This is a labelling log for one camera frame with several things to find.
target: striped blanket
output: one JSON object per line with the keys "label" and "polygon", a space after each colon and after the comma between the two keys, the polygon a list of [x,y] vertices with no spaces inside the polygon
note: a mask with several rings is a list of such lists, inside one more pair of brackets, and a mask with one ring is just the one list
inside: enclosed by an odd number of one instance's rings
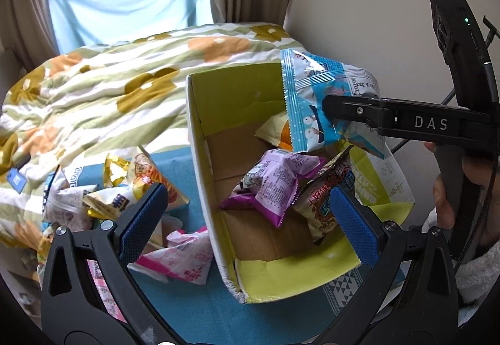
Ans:
{"label": "striped blanket", "polygon": [[[43,184],[58,165],[103,163],[189,145],[184,85],[188,74],[279,62],[279,49],[301,47],[279,26],[220,24],[165,32],[134,42],[82,47],[55,57],[8,92],[0,118],[0,242],[47,255]],[[18,194],[8,170],[31,160]]]}

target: black handheld device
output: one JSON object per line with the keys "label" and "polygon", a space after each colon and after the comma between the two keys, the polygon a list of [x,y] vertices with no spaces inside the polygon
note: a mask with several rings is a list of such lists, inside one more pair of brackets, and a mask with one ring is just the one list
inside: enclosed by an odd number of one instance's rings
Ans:
{"label": "black handheld device", "polygon": [[326,96],[330,121],[364,122],[383,136],[436,142],[435,156],[457,220],[449,240],[453,259],[478,219],[481,187],[462,171],[464,155],[492,159],[497,143],[498,90],[481,30],[466,0],[431,0],[437,44],[452,73],[459,108],[416,101]]}

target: hand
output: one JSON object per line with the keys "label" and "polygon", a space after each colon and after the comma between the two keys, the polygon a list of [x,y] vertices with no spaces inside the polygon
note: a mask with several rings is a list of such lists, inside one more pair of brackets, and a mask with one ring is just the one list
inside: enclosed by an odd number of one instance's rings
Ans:
{"label": "hand", "polygon": [[[436,144],[424,142],[428,150],[434,152]],[[493,164],[486,159],[463,158],[462,169],[467,178],[476,185],[488,188],[489,179],[492,175]],[[434,202],[436,203],[437,225],[440,228],[450,229],[455,224],[455,214],[452,206],[446,199],[446,189],[443,179],[439,175],[432,189]],[[489,204],[487,220],[481,235],[479,244],[487,247],[500,239],[500,177],[497,175],[492,192],[492,200]]]}

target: metal bolt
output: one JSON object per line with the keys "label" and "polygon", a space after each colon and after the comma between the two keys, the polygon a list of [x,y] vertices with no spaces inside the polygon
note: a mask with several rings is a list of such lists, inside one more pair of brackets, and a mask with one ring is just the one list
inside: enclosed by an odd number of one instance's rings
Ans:
{"label": "metal bolt", "polygon": [[113,228],[114,222],[111,221],[110,219],[107,219],[106,221],[103,221],[101,224],[101,229],[104,229],[105,231]]}
{"label": "metal bolt", "polygon": [[61,225],[59,228],[56,229],[56,235],[64,235],[67,230],[68,230],[68,227]]}
{"label": "metal bolt", "polygon": [[431,228],[432,235],[435,235],[436,237],[439,237],[441,235],[441,228],[438,227],[432,227]]}
{"label": "metal bolt", "polygon": [[394,232],[396,229],[398,229],[398,225],[394,221],[386,221],[385,223],[383,223],[383,227],[389,232]]}

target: blue card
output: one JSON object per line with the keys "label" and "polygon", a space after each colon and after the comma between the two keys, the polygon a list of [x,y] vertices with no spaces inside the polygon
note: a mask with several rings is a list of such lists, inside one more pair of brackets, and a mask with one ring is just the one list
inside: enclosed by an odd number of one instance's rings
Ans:
{"label": "blue card", "polygon": [[26,179],[24,178],[24,176],[14,168],[8,171],[7,181],[19,194],[21,194],[21,191],[23,191],[24,186],[26,185]]}

